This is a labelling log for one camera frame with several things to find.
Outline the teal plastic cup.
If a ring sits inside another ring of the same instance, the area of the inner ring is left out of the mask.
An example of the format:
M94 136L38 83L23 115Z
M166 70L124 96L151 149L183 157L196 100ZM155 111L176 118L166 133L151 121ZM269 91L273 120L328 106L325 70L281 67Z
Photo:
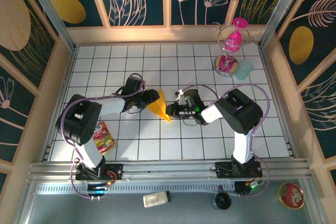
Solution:
M253 70L253 63L249 60L242 60L238 63L238 69L235 73L235 76L238 80L244 80Z

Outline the black round cap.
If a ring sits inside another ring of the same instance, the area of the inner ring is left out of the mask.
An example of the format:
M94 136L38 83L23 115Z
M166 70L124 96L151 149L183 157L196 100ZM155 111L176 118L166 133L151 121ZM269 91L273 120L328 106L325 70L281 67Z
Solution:
M212 196L212 207L216 210L227 210L232 205L230 195L224 191L223 186L218 186L217 191Z

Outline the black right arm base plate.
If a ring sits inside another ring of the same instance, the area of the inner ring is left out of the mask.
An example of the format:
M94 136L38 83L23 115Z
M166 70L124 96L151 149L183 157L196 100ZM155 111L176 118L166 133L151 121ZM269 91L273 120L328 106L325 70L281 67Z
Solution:
M249 168L243 172L234 171L231 162L216 162L210 167L210 170L216 173L217 178L253 178L263 177L260 162L255 161Z

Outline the colourful snack bag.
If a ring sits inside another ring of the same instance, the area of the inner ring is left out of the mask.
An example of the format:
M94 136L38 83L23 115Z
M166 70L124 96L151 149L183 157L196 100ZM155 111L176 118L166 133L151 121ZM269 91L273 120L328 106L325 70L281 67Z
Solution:
M111 135L105 122L100 122L96 125L92 138L99 153L102 155L117 145L117 141Z

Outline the clear jar with black lid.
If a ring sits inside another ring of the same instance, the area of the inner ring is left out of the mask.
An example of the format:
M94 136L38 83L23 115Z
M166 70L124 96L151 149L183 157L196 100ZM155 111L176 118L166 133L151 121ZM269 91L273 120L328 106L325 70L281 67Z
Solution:
M171 194L169 191L162 191L143 196L143 203L145 208L163 205L171 201Z

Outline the red round tin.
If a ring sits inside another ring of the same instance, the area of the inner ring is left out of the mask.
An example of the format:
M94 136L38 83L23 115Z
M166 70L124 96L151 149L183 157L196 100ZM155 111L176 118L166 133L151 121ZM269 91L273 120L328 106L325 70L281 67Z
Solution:
M298 210L305 203L302 189L290 182L283 183L278 187L277 199L283 207L290 210Z

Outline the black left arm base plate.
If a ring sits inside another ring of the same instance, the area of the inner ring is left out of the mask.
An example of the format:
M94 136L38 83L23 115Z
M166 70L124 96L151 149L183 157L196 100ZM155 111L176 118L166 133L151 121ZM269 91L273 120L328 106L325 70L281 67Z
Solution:
M76 166L76 180L121 180L123 173L122 164L103 164L96 168L88 168L84 164Z

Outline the yellow paper sheet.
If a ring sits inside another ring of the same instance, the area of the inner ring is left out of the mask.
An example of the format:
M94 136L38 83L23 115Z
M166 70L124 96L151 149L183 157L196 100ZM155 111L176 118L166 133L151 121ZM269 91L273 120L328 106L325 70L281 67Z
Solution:
M147 106L147 109L155 115L159 116L160 118L166 120L167 122L171 122L170 117L166 114L166 102L164 92L163 90L158 90L157 92L159 94L159 98L156 101L150 103Z

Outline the aluminium mounting rail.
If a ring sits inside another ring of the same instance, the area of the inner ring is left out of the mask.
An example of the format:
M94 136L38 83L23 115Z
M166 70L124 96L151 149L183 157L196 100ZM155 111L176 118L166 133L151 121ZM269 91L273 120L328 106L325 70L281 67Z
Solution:
M106 165L122 165L122 182L203 182L239 181L257 179L256 173L267 180L288 180L312 178L309 165L304 158L264 158L261 168L249 172L248 177L218 178L215 163L220 160L176 160L176 161L119 161L106 162ZM69 182L72 162L43 162L29 165L27 182Z

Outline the pink wine glass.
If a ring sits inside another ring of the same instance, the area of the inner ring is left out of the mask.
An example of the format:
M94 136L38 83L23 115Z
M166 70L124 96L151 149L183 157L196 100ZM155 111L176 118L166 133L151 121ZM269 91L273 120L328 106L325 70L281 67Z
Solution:
M245 29L248 26L248 22L243 18L234 18L232 25L235 27L235 30L228 36L225 42L225 49L229 52L237 52L242 43L240 30Z

